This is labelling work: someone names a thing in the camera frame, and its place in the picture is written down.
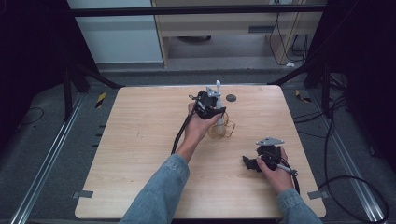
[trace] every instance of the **floor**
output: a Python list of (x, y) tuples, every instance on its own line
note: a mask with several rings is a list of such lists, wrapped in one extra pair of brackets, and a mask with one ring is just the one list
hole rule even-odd
[[(263, 35), (212, 36), (209, 41), (203, 39), (203, 37), (174, 38), (169, 53), (169, 64), (166, 67), (147, 67), (117, 73), (106, 71), (103, 75), (127, 86), (206, 85), (214, 84), (217, 79), (223, 84), (265, 84), (285, 76), (301, 65), (301, 62), (295, 63), (294, 68), (278, 65)], [(297, 50), (302, 48), (301, 43), (297, 41), (294, 48), (296, 54), (301, 53)], [(296, 60), (302, 58), (294, 56), (291, 51), (289, 56)], [(316, 115), (319, 112), (320, 87), (306, 90), (302, 85), (303, 80), (304, 75), (301, 75), (282, 86), (295, 121), (310, 118), (312, 115), (309, 114)], [(34, 186), (38, 193), (32, 200), (33, 204), (23, 207), (28, 214), (25, 218), (30, 223), (117, 222), (117, 220), (79, 220), (74, 216), (78, 200), (73, 198), (73, 194), (82, 190), (95, 150), (100, 143), (103, 126), (106, 125), (112, 103), (117, 95), (117, 90), (112, 90), (90, 78), (89, 81), (92, 87), (88, 94), (74, 91), (75, 102), (79, 100), (82, 102), (79, 112), (66, 139), (62, 142), (62, 147), (51, 154), (55, 160), (50, 164), (46, 180), (40, 182), (42, 185)], [(307, 99), (296, 97), (296, 89), (300, 90), (302, 98), (309, 98), (312, 102), (308, 103)], [(99, 94), (104, 91), (106, 92), (104, 103), (100, 108), (95, 108)], [(340, 91), (332, 90), (333, 99), (340, 96), (342, 96)], [(2, 198), (0, 223), (9, 223), (21, 208), (23, 199), (30, 192), (32, 183), (35, 183), (36, 174), (41, 171), (43, 161), (47, 161), (54, 139), (64, 125), (63, 118), (62, 86), (43, 91), (35, 97), (32, 109), (8, 144), (12, 153), (0, 163)], [(329, 119), (323, 117), (296, 123), (318, 185), (325, 181), (326, 170), (331, 177), (345, 174), (362, 176), (373, 183), (387, 200), (390, 207), (388, 223), (396, 223), (396, 216), (393, 214), (396, 209), (396, 201), (393, 197), (396, 174), (390, 170), (384, 160), (370, 155), (369, 146), (352, 114), (348, 112), (347, 106), (338, 108), (334, 113), (335, 132), (326, 144), (325, 136), (330, 123)], [(327, 169), (324, 168), (324, 158), (327, 158)], [(361, 196), (359, 191), (364, 193), (367, 190), (360, 183), (353, 183), (349, 179), (337, 181), (332, 184), (332, 191), (335, 192), (340, 203), (358, 217), (367, 219), (367, 211), (371, 209), (367, 204), (373, 205), (364, 200), (377, 202), (377, 206), (374, 204), (373, 208), (379, 206), (385, 212), (385, 206), (376, 194)], [(322, 219), (324, 223), (361, 223), (340, 209), (333, 199), (325, 199), (324, 202), (327, 208), (327, 215)], [(242, 223), (259, 222), (262, 223), (263, 220), (245, 220)], [(202, 223), (202, 220), (195, 220), (192, 223)]]

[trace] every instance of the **person's left hand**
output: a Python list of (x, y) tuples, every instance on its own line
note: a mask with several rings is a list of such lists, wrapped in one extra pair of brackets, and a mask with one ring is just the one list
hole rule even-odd
[[(189, 114), (194, 108), (194, 103), (189, 104)], [(184, 139), (193, 139), (193, 141), (200, 142), (206, 135), (210, 126), (218, 122), (221, 115), (215, 115), (211, 119), (201, 119), (197, 114), (194, 114), (186, 127)]]

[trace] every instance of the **person's right arm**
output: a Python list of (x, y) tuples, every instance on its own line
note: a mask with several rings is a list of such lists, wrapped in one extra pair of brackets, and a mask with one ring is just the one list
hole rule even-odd
[[(280, 151), (287, 161), (285, 149), (282, 147)], [(270, 170), (261, 158), (257, 164), (277, 194), (277, 204), (286, 223), (322, 223), (294, 189), (289, 173), (282, 169)]]

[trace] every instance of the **gray carpet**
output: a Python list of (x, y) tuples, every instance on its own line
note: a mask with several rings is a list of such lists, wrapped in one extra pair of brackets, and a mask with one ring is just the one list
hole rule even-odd
[[(234, 70), (222, 71), (179, 71), (179, 72), (150, 72), (134, 74), (106, 74), (106, 76), (119, 84), (127, 86), (136, 85), (188, 85), (210, 84), (216, 79), (222, 84), (233, 83), (266, 83), (273, 81), (284, 74), (285, 71), (262, 71), (262, 70)], [(72, 198), (74, 191), (82, 190), (85, 178), (89, 172), (96, 147), (100, 142), (98, 133), (103, 131), (101, 125), (105, 125), (111, 106), (117, 94), (117, 90), (111, 90), (91, 80), (91, 90), (85, 94), (82, 108), (72, 131), (64, 143), (64, 147), (52, 168), (49, 179), (39, 195), (35, 207), (29, 219), (32, 222), (48, 223), (68, 221), (81, 221), (74, 215), (77, 200)], [(98, 95), (105, 91), (106, 99), (101, 108), (94, 108)], [(314, 103), (306, 103), (295, 96), (294, 88), (283, 88), (290, 112), (294, 117), (317, 112)], [(338, 91), (332, 92), (332, 98), (340, 95)], [(18, 205), (28, 190), (30, 183), (35, 178), (41, 162), (50, 149), (51, 143), (59, 131), (64, 118), (63, 89), (57, 86), (37, 95), (32, 107), (42, 108), (44, 116), (38, 121), (22, 125), (8, 147), (10, 152), (7, 158), (1, 161), (0, 174), (0, 218), (7, 223), (15, 213)], [(26, 115), (26, 122), (40, 117), (39, 111), (31, 110)], [(393, 189), (396, 188), (396, 175), (390, 170), (388, 164), (379, 158), (370, 156), (368, 146), (357, 124), (347, 107), (338, 109), (335, 113), (335, 127), (343, 138), (343, 141), (353, 155), (353, 160), (359, 166), (364, 178), (381, 191), (390, 206), (389, 223), (396, 223), (396, 202), (393, 197)], [(321, 119), (315, 119), (307, 123), (296, 125), (300, 131), (306, 156), (313, 170), (317, 184), (324, 182), (323, 153), (324, 138), (327, 128)], [(345, 169), (333, 150), (332, 144), (328, 152), (329, 176), (343, 175)], [(354, 193), (349, 180), (339, 181), (332, 184), (332, 191), (337, 199), (354, 214), (367, 218), (361, 206), (359, 198)], [(342, 211), (332, 199), (324, 200), (327, 215), (322, 220), (325, 223), (360, 223)]]

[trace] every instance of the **person's right hand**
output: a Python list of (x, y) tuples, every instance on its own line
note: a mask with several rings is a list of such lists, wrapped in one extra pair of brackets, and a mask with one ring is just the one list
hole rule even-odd
[[(280, 148), (280, 153), (282, 158), (287, 161), (288, 156), (286, 155), (285, 149), (283, 147)], [(291, 181), (291, 175), (288, 172), (279, 168), (274, 171), (270, 170), (260, 157), (257, 158), (257, 164), (259, 165), (260, 169), (262, 169), (262, 172), (270, 182), (276, 194), (279, 194), (286, 189), (294, 188), (293, 182)]]

